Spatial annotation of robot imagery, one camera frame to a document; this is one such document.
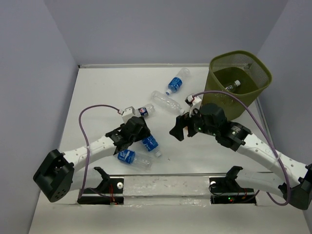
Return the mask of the pepsi bottle black cap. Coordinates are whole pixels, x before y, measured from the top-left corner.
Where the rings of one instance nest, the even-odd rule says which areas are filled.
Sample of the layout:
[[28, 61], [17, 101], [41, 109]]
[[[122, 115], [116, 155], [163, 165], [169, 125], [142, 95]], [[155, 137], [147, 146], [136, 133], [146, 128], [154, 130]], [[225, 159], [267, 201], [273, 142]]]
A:
[[149, 117], [155, 113], [155, 107], [153, 104], [150, 103], [146, 104], [143, 107], [138, 108], [137, 110], [141, 117]]

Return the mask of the clear crushed bottle white cap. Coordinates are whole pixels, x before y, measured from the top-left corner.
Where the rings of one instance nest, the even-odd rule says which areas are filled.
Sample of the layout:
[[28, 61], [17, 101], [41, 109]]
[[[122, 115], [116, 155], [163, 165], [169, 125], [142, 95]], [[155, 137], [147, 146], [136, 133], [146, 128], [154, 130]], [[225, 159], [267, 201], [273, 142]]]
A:
[[241, 82], [239, 80], [235, 80], [234, 82], [226, 85], [225, 89], [229, 92], [234, 93], [240, 85], [241, 85]]

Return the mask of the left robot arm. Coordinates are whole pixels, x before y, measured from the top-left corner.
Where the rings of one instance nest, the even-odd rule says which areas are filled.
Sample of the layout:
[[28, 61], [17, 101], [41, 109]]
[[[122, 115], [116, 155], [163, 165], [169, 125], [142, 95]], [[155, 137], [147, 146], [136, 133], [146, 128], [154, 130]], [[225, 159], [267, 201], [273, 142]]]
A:
[[[131, 117], [89, 146], [63, 153], [57, 149], [50, 151], [35, 172], [33, 180], [50, 202], [59, 201], [70, 191], [83, 191], [85, 188], [102, 193], [107, 189], [110, 177], [101, 167], [89, 171], [89, 164], [116, 155], [150, 134], [142, 117]], [[86, 177], [88, 172], [91, 173], [90, 178]]]

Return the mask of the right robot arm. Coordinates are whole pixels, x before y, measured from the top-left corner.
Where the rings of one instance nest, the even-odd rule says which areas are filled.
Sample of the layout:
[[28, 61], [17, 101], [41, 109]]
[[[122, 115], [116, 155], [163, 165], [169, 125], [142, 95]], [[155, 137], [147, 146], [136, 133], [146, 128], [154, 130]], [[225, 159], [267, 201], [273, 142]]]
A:
[[184, 140], [183, 129], [188, 136], [197, 133], [214, 136], [223, 147], [245, 155], [264, 166], [271, 173], [250, 172], [240, 166], [233, 166], [224, 179], [229, 191], [238, 188], [253, 188], [275, 194], [293, 207], [307, 210], [312, 201], [312, 167], [295, 161], [271, 147], [240, 123], [228, 121], [224, 111], [216, 104], [203, 105], [191, 114], [178, 116], [170, 135]]

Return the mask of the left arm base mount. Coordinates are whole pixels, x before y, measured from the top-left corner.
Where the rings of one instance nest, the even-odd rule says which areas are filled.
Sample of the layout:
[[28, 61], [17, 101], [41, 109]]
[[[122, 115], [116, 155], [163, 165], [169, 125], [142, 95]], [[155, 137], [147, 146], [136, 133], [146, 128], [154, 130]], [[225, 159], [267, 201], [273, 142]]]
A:
[[84, 189], [80, 189], [77, 203], [81, 205], [121, 205], [124, 178], [106, 173], [101, 167], [94, 167], [87, 172]]

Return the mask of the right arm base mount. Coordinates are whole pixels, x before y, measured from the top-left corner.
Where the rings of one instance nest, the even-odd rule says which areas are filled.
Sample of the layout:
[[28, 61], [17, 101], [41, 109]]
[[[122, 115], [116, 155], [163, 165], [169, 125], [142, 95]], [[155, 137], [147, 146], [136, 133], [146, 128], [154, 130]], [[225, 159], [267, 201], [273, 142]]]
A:
[[209, 192], [212, 204], [254, 204], [256, 205], [255, 190], [241, 188], [235, 181], [226, 177], [209, 178]]

